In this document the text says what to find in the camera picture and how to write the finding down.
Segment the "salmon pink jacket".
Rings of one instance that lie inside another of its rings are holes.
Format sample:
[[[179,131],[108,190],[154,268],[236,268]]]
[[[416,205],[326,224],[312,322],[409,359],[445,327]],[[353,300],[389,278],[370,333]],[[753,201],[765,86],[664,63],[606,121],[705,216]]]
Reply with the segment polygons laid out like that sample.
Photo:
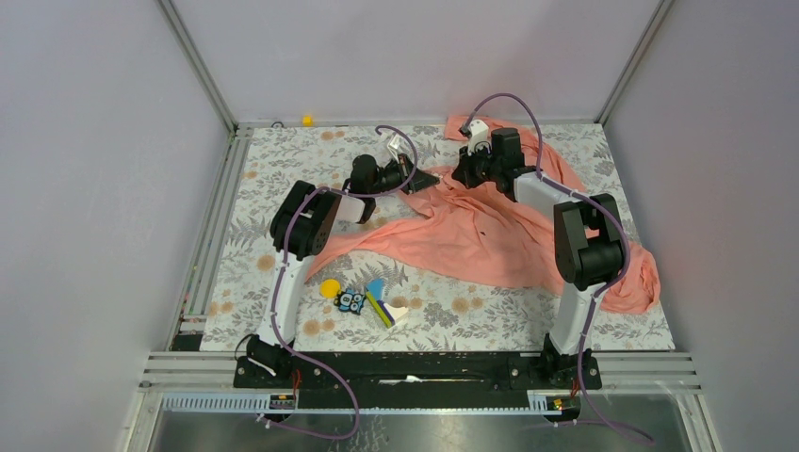
[[[570,189],[586,189],[567,161],[544,145],[544,172]],[[433,188],[400,198],[419,216],[401,218],[357,234],[333,236],[316,257],[306,282],[353,250],[367,250],[401,263],[468,283],[502,288],[543,288],[561,296],[565,282],[555,262],[552,221],[539,211],[511,202],[493,184],[466,189],[451,174]],[[625,277],[605,292],[601,309],[644,314],[660,299],[660,276],[651,252],[630,242]]]

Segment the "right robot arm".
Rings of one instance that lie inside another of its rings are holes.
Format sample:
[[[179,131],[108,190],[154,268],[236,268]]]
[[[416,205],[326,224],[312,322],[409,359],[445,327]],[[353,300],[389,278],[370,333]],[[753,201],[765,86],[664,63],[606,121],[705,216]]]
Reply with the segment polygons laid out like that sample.
[[[482,121],[460,128],[467,143],[452,176],[467,188],[495,184],[510,201],[547,215],[554,231],[554,259],[564,281],[559,311],[546,334],[535,375],[558,389],[601,386],[588,348],[595,311],[607,290],[626,273],[630,251],[615,198],[587,196],[527,164],[515,128],[495,130]]]

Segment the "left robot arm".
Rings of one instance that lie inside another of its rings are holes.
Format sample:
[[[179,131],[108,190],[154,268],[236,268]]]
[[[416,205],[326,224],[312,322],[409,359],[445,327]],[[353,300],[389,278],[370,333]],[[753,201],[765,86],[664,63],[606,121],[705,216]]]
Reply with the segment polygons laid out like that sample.
[[[438,183],[438,177],[418,169],[409,155],[401,153],[384,166],[370,155],[357,156],[340,190],[305,181],[292,186],[269,227],[281,262],[261,324],[240,341],[246,349],[236,359],[236,388],[286,387],[300,380],[290,351],[297,336],[299,304],[311,266],[330,240],[334,224],[364,224],[377,198],[397,191],[414,194]]]

